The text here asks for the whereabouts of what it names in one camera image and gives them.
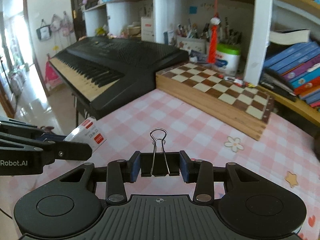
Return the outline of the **black Yamaha keyboard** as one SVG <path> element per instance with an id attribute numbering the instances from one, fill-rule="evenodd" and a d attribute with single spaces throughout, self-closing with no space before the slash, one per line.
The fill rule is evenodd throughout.
<path id="1" fill-rule="evenodd" d="M 188 53 L 154 42 L 86 37 L 50 59 L 97 120 L 156 88 L 156 73 L 185 63 Z"/>

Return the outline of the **black binder clip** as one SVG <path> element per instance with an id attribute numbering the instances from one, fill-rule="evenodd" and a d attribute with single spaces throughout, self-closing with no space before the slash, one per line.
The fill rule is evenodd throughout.
<path id="1" fill-rule="evenodd" d="M 167 132 L 163 128 L 155 128 L 150 132 L 153 151 L 140 154 L 140 170 L 142 177 L 165 177 L 180 175 L 180 153 L 167 152 L 164 148 Z"/>

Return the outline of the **white bookshelf unit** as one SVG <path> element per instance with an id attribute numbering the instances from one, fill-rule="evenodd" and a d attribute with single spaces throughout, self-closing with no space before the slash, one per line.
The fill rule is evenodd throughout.
<path id="1" fill-rule="evenodd" d="M 153 40 L 163 43 L 166 31 L 188 23 L 202 29 L 214 14 L 242 32 L 244 80 L 252 84 L 260 79 L 271 30 L 308 28 L 319 39 L 319 5 L 313 0 L 112 0 L 85 10 L 84 19 L 88 36 L 103 25 L 120 35 L 148 15 Z"/>

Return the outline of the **white green lidded jar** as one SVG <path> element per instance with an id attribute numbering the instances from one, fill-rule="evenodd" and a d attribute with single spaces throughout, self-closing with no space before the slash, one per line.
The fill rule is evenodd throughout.
<path id="1" fill-rule="evenodd" d="M 241 48 L 239 45 L 219 43 L 215 54 L 215 67 L 219 72 L 229 76 L 235 76 L 240 57 Z"/>

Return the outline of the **small white red box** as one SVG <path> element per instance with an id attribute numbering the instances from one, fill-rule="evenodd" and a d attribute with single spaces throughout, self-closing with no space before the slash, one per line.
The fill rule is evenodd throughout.
<path id="1" fill-rule="evenodd" d="M 106 135 L 104 135 L 97 120 L 94 117 L 88 117 L 73 129 L 64 141 L 88 144 L 94 152 L 106 141 Z"/>

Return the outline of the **wooden chess board box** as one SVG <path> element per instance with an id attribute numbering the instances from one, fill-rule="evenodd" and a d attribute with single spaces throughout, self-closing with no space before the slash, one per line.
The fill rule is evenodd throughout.
<path id="1" fill-rule="evenodd" d="M 156 87 L 260 140 L 273 98 L 257 88 L 240 87 L 211 69 L 183 63 L 156 73 Z"/>

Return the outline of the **red tassel ornament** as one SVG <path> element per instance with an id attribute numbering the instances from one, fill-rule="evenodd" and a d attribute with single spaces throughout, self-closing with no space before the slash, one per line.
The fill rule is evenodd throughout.
<path id="1" fill-rule="evenodd" d="M 215 55 L 216 55 L 216 49 L 218 44 L 218 32 L 219 32 L 219 24 L 221 20 L 218 13 L 218 0 L 214 1 L 214 17 L 210 20 L 211 24 L 211 39 L 210 39 L 210 45 L 209 45 L 209 53 L 208 53 L 208 62 L 210 64 L 215 63 Z"/>

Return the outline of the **pink checkered tablecloth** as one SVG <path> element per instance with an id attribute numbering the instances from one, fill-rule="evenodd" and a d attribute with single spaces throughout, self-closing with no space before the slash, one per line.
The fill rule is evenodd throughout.
<path id="1" fill-rule="evenodd" d="M 97 122 L 107 137 L 89 162 L 106 166 L 117 159 L 129 159 L 135 151 L 152 152 L 150 131 L 167 131 L 165 150 L 184 150 L 191 159 L 225 166 L 233 161 L 299 195 L 307 208 L 300 231 L 302 239 L 319 239 L 319 161 L 313 137 L 272 113 L 259 141 L 216 118 L 160 90 L 135 100 Z M 19 239 L 13 221 L 15 203 L 29 191 L 79 166 L 81 162 L 56 160 L 43 174 L 1 177 L 1 239 Z M 194 184 L 181 177 L 138 178 L 125 184 L 127 194 L 190 194 Z"/>

